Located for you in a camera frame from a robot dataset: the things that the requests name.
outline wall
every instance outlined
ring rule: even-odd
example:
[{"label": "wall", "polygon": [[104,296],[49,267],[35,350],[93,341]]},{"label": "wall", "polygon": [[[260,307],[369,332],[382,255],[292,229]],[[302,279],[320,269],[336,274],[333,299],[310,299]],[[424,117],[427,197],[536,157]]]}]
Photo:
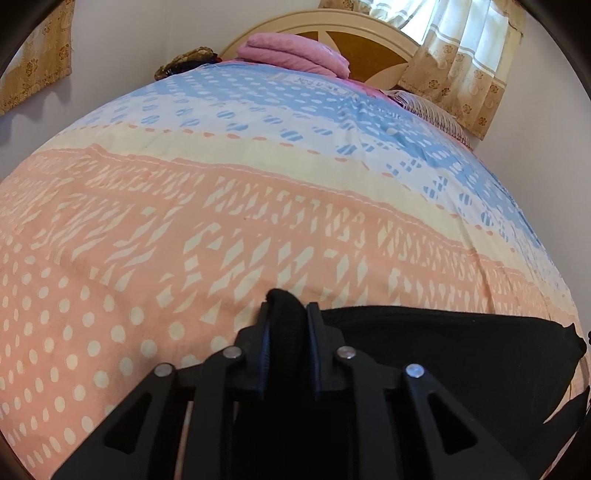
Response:
[{"label": "wall", "polygon": [[171,0],[168,56],[207,46],[221,51],[238,35],[272,17],[317,8],[320,0]]},{"label": "wall", "polygon": [[591,100],[531,17],[477,155],[513,194],[591,330]]},{"label": "wall", "polygon": [[169,0],[76,0],[73,73],[0,117],[0,179],[76,119],[153,81]]}]

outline floral curtain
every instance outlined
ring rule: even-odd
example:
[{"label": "floral curtain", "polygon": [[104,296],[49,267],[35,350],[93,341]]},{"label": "floral curtain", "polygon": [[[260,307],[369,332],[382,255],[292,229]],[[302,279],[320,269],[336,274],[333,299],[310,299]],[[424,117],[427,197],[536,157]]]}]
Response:
[{"label": "floral curtain", "polygon": [[72,73],[74,0],[64,2],[39,25],[0,78],[0,116]]},{"label": "floral curtain", "polygon": [[[421,8],[413,0],[322,0],[320,7],[379,12],[384,19],[387,9],[380,4],[390,6],[385,19],[395,26]],[[437,0],[423,44],[399,85],[482,139],[505,93],[524,25],[525,11],[515,0]]]}]

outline patterned bedspread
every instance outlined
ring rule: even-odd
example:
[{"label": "patterned bedspread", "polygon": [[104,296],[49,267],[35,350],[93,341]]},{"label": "patterned bedspread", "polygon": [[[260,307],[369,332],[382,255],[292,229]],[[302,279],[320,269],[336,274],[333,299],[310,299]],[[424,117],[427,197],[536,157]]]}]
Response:
[{"label": "patterned bedspread", "polygon": [[[470,151],[393,103],[271,66],[202,67],[58,134],[0,186],[0,259],[0,426],[38,480],[154,365],[231,344],[273,287],[583,336]],[[584,357],[563,403],[588,372]]]}]

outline headboard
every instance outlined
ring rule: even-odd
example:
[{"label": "headboard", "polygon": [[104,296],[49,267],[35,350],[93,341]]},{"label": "headboard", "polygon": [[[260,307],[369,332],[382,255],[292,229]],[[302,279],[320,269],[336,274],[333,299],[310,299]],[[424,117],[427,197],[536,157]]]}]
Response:
[{"label": "headboard", "polygon": [[230,43],[221,58],[235,58],[238,47],[250,35],[260,32],[293,33],[317,40],[349,60],[352,80],[378,89],[390,89],[398,83],[419,46],[400,30],[376,18],[321,8],[267,20]]}]

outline pink towel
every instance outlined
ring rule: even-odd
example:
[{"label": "pink towel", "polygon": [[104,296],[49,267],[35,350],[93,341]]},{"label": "pink towel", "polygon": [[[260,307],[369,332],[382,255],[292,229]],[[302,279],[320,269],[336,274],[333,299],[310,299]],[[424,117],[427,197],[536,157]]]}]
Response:
[{"label": "pink towel", "polygon": [[349,61],[326,45],[310,38],[287,33],[255,33],[248,37],[250,47],[269,48],[298,55],[329,69],[337,77],[349,78]]},{"label": "pink towel", "polygon": [[284,51],[251,47],[244,44],[238,48],[237,54],[240,58],[245,60],[268,63],[269,65],[296,70],[298,72],[310,72],[324,75],[326,77],[336,77],[336,73],[331,72],[329,69],[317,65],[304,57],[299,57],[298,55]]}]

